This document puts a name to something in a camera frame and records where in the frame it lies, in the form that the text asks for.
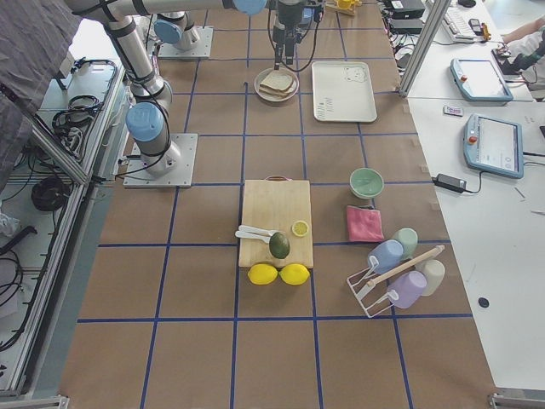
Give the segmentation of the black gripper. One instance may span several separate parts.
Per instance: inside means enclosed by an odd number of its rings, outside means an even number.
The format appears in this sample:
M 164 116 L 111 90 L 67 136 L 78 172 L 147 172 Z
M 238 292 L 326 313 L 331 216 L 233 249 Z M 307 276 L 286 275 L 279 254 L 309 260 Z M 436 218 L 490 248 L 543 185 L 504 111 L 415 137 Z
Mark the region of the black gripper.
M 274 43 L 274 65 L 278 70 L 285 57 L 285 65 L 292 65 L 296 44 L 296 28 L 301 23 L 305 1 L 273 1 L 272 10 L 276 13 L 272 33 Z

